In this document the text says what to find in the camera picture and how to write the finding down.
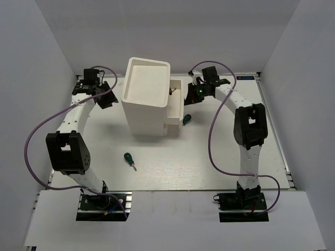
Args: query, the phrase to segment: green screwdriver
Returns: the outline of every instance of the green screwdriver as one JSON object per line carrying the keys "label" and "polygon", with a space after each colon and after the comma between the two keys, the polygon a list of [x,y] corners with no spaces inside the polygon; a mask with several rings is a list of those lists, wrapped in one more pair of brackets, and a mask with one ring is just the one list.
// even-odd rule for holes
{"label": "green screwdriver", "polygon": [[188,123],[190,123],[190,121],[192,120],[192,116],[190,114],[186,114],[184,119],[183,119],[183,126],[187,125]]}
{"label": "green screwdriver", "polygon": [[125,158],[126,162],[128,162],[128,164],[131,165],[134,168],[135,171],[137,171],[137,169],[134,165],[134,161],[132,160],[131,154],[130,153],[125,153],[124,158]]}

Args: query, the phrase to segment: white platform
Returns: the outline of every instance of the white platform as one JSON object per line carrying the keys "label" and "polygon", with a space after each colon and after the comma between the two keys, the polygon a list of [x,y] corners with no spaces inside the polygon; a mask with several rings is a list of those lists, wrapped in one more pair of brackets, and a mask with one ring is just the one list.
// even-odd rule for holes
{"label": "white platform", "polygon": [[[188,76],[182,78],[185,87],[192,80]],[[110,85],[114,82],[112,78],[106,80]],[[114,90],[118,98],[121,90],[118,84]],[[262,101],[256,81],[238,81],[237,90],[254,103]],[[208,159],[209,126],[219,104],[213,97],[206,97],[200,104],[185,106],[184,114],[191,114],[192,121],[180,130],[170,128],[168,135],[161,138],[131,135],[121,104],[105,110],[96,105],[83,135],[91,153],[91,168],[114,191],[235,189],[237,178],[218,173]],[[233,137],[233,122],[233,114],[223,107],[213,131],[212,150],[220,168],[239,172],[240,151]],[[273,175],[282,188],[289,188],[270,125],[268,129],[269,136],[260,154],[259,174]],[[137,172],[124,161],[125,152],[131,153]],[[260,178],[260,184],[263,189],[276,188],[275,182],[268,178]],[[52,185],[69,186],[75,182],[55,172]]]}
{"label": "white platform", "polygon": [[[325,249],[304,192],[284,191],[269,222],[220,223],[213,191],[137,191],[126,222],[76,222],[78,189],[42,191],[26,246],[37,251]],[[267,191],[267,203],[275,199]]]}

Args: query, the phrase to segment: white enclosure wall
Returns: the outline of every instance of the white enclosure wall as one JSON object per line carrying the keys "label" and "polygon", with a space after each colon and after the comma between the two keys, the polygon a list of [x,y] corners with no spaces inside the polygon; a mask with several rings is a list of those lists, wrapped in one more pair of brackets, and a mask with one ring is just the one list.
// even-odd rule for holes
{"label": "white enclosure wall", "polygon": [[334,13],[332,0],[302,0],[262,73],[293,179],[308,195],[327,250],[335,250]]}
{"label": "white enclosure wall", "polygon": [[[69,103],[75,77],[34,0],[0,3],[0,249],[21,250],[41,187],[23,157],[29,132]],[[32,139],[29,157],[43,181],[50,175],[45,137],[59,119]]]}
{"label": "white enclosure wall", "polygon": [[299,0],[36,0],[74,70],[125,74],[130,57],[187,73],[202,60],[263,70]]}

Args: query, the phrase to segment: white box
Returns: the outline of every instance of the white box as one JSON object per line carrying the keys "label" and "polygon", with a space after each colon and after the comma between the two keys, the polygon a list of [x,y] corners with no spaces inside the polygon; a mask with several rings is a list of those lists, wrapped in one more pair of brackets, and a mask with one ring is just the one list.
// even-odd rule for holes
{"label": "white box", "polygon": [[132,134],[164,136],[170,64],[131,58],[121,102]]}

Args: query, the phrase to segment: open-top container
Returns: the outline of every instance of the open-top container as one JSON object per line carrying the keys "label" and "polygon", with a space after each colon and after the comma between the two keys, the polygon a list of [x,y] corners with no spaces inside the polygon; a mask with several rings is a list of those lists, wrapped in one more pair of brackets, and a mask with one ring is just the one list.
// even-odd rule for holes
{"label": "open-top container", "polygon": [[170,82],[169,63],[131,58],[121,96],[131,133],[164,136],[169,124],[181,126],[183,90],[181,80]]}

